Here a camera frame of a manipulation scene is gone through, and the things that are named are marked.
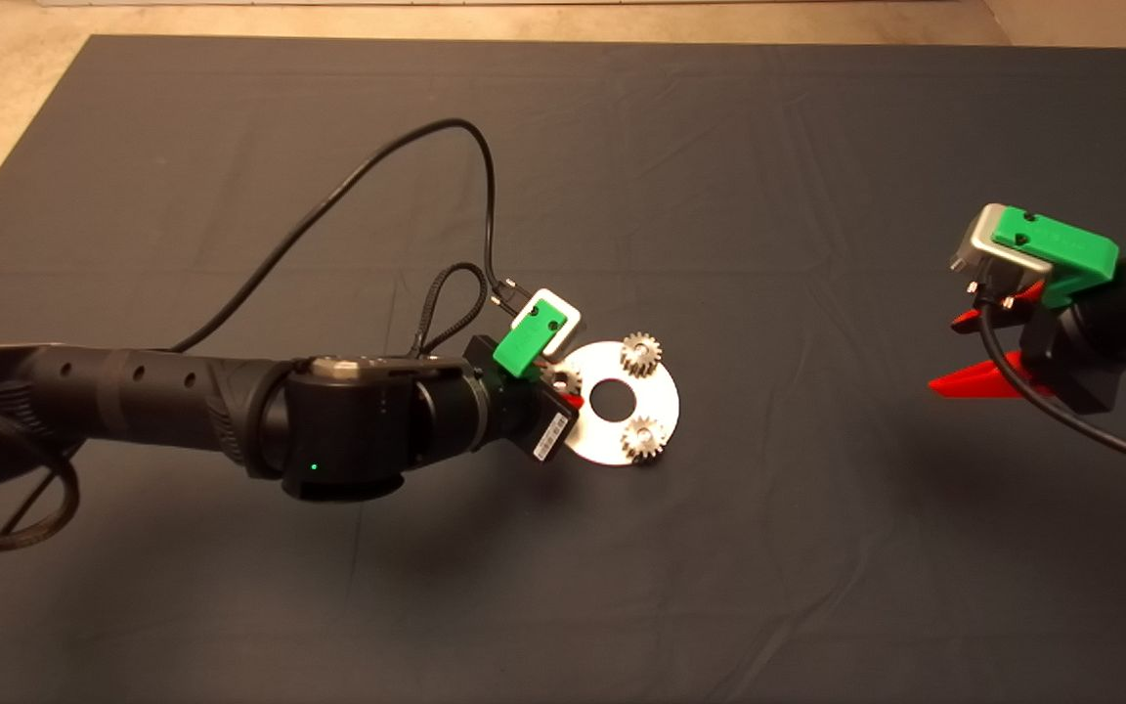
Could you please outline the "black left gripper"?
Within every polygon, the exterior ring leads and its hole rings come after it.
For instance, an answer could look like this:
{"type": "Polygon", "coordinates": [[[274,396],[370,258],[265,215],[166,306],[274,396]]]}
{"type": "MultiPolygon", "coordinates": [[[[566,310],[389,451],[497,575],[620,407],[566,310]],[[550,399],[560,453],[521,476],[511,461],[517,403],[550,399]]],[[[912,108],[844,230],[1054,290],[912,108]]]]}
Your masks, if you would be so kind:
{"type": "Polygon", "coordinates": [[[495,340],[475,335],[465,347],[472,369],[477,407],[477,433],[472,451],[493,442],[509,442],[527,458],[540,463],[555,458],[566,446],[568,433],[577,427],[579,409],[586,406],[581,391],[560,395],[545,380],[519,378],[495,362],[495,340]]]}

